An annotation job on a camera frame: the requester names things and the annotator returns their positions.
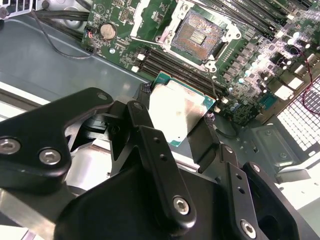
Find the red wire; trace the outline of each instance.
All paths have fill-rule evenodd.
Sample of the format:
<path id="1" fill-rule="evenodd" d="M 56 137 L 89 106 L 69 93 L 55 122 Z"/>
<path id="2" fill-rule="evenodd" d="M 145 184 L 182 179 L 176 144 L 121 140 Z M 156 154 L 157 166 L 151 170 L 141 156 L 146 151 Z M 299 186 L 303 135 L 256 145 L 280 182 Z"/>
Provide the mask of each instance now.
<path id="1" fill-rule="evenodd" d="M 307 109 L 310 113 L 314 114 L 314 115 L 318 115 L 320 116 L 320 112 L 315 112 L 315 111 L 312 111 L 311 109 L 309 109 L 307 106 L 306 106 L 306 95 L 307 93 L 314 87 L 314 80 L 313 80 L 313 77 L 312 77 L 312 73 L 311 73 L 311 69 L 310 69 L 310 65 L 309 65 L 309 62 L 308 62 L 308 59 L 306 58 L 306 56 L 304 55 L 303 52 L 301 52 L 301 55 L 304 56 L 305 58 L 305 63 L 306 63 L 306 68 L 307 68 L 307 71 L 309 73 L 309 77 L 310 77 L 310 83 L 309 85 L 306 87 L 306 89 L 304 90 L 303 94 L 302 94 L 302 105 L 305 109 Z"/>

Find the gray metal panel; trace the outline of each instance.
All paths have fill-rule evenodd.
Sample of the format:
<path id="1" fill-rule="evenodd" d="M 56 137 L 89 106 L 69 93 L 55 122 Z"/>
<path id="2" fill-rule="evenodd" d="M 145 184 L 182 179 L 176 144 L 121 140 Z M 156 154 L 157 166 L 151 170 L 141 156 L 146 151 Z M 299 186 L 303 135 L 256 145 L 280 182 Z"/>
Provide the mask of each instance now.
<path id="1" fill-rule="evenodd" d="M 85 54 L 72 38 L 51 27 L 46 30 L 61 51 Z M 132 97 L 146 82 L 100 57 L 72 60 L 57 54 L 36 22 L 25 15 L 5 21 L 0 45 L 0 81 L 49 101 L 88 87 L 100 88 L 113 98 Z"/>

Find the silver screw head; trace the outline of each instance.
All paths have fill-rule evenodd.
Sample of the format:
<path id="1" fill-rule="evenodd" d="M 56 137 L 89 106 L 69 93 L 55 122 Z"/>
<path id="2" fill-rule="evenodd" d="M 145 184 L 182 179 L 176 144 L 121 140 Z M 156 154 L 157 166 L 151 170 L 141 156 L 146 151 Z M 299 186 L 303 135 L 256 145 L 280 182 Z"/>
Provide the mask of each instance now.
<path id="1" fill-rule="evenodd" d="M 231 154 L 234 152 L 229 146 L 225 146 L 224 148 Z"/>
<path id="2" fill-rule="evenodd" d="M 189 204 L 182 197 L 175 197 L 173 199 L 173 206 L 182 215 L 189 213 Z"/>
<path id="3" fill-rule="evenodd" d="M 185 5 L 182 6 L 182 9 L 183 9 L 183 11 L 188 11 L 189 6 L 187 4 L 185 4 Z"/>
<path id="4" fill-rule="evenodd" d="M 247 236 L 251 239 L 255 239 L 257 237 L 256 230 L 254 227 L 247 222 L 246 220 L 241 220 L 241 228 L 247 234 Z"/>
<path id="5" fill-rule="evenodd" d="M 258 173 L 260 172 L 260 168 L 257 165 L 253 164 L 252 166 L 254 170 L 256 170 Z"/>
<path id="6" fill-rule="evenodd" d="M 0 139 L 0 154 L 15 154 L 21 148 L 21 144 L 13 138 Z"/>
<path id="7" fill-rule="evenodd" d="M 102 93 L 98 94 L 98 98 L 100 98 L 102 100 L 107 100 L 108 99 L 108 97 L 106 95 L 102 94 Z"/>
<path id="8" fill-rule="evenodd" d="M 115 54 L 115 53 L 116 53 L 116 50 L 115 50 L 114 48 L 110 48 L 110 49 L 109 49 L 109 53 L 110 53 L 110 54 Z"/>
<path id="9" fill-rule="evenodd" d="M 60 162 L 61 155 L 54 149 L 45 149 L 40 152 L 39 159 L 46 165 L 55 165 Z"/>

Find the motherboard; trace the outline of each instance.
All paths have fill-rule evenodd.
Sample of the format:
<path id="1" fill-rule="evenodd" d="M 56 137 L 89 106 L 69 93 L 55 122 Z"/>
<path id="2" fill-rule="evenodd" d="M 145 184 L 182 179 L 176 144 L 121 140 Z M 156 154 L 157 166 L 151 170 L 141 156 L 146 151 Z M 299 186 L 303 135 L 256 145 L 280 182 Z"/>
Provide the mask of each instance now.
<path id="1" fill-rule="evenodd" d="M 148 81 L 167 73 L 245 126 L 306 87 L 319 19 L 312 0 L 93 0 L 82 46 Z"/>

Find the ventilation grille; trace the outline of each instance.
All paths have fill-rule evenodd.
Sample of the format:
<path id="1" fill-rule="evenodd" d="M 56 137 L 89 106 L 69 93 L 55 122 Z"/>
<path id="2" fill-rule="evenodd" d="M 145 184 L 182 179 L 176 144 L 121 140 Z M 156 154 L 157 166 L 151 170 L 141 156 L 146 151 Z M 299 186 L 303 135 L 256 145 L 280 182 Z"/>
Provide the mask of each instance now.
<path id="1" fill-rule="evenodd" d="M 31 12 L 33 0 L 0 0 L 0 20 Z"/>
<path id="2" fill-rule="evenodd" d="M 305 96 L 305 105 L 312 111 L 320 112 L 320 78 Z M 313 144 L 320 144 L 320 116 L 312 114 L 302 105 L 302 93 L 277 117 L 299 144 L 307 151 Z"/>

